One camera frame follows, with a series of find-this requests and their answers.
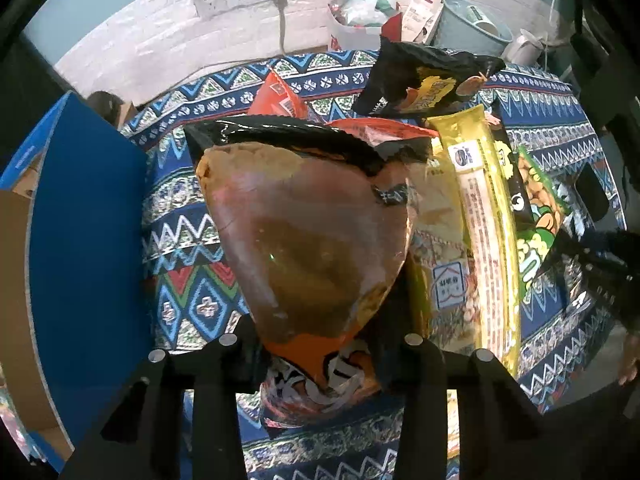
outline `yellow snack package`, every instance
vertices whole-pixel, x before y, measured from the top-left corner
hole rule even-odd
[[[476,346],[489,349],[515,375],[520,354],[515,225],[484,107],[431,117],[429,122],[439,131],[458,176],[478,280]]]
[[[432,139],[427,164],[408,165],[417,217],[406,270],[414,330],[439,348],[467,353],[480,339],[480,310],[471,243],[458,178]]]

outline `cardboard box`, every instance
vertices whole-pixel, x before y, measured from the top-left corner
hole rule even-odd
[[[400,41],[402,36],[402,12],[396,4],[398,13],[389,18],[382,27],[349,27],[335,19],[327,7],[327,30],[329,31],[329,51],[341,50],[379,50],[380,36],[391,41]]]
[[[26,431],[63,460],[153,348],[145,174],[145,153],[71,92],[0,174],[0,363]]]
[[[30,200],[0,189],[0,363],[24,427],[37,431],[66,460],[71,446],[58,425],[31,340],[25,284],[25,243]]]
[[[136,107],[133,105],[131,101],[121,104],[120,110],[118,110],[118,119],[116,121],[116,124],[114,124],[114,126],[116,127],[117,130],[121,129],[121,127],[124,126],[124,123],[133,119],[133,117],[135,117],[137,113],[138,113],[138,110],[136,110]]]

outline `light blue bucket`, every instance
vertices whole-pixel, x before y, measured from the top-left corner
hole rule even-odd
[[[482,9],[482,6],[469,0],[444,0],[433,46],[499,57],[513,40],[509,27],[484,9],[482,12],[495,25],[499,36],[476,27],[467,17],[468,6],[477,6]]]

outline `table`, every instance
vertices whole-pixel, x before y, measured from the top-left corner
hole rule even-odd
[[[207,213],[180,125],[241,114],[273,67],[326,120],[351,117],[377,53],[331,52],[287,56],[204,76],[158,99],[127,123],[122,134],[148,156],[143,204],[143,266],[158,346],[182,352],[233,330],[247,314]],[[511,143],[524,144],[572,201],[573,214],[592,223],[572,184],[591,164],[616,220],[620,199],[596,133],[570,88],[556,76],[509,64],[492,76],[473,104],[495,97]],[[519,382],[540,412],[551,408],[606,337],[609,314],[592,305],[562,314],[555,283],[542,276],[521,304]],[[250,479],[381,478],[390,480],[401,430],[402,401],[378,396],[312,430],[269,440],[258,421],[257,396],[238,396]],[[449,462],[449,474],[457,472]]]

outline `white brick wall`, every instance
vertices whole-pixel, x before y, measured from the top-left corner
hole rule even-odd
[[[328,1],[289,0],[287,51],[326,44]],[[473,1],[514,33],[547,30],[549,6],[541,0]],[[554,30],[558,20],[555,12]],[[83,95],[107,90],[141,104],[185,78],[278,53],[278,12],[271,2],[201,20],[191,0],[136,0],[89,32],[55,68]]]

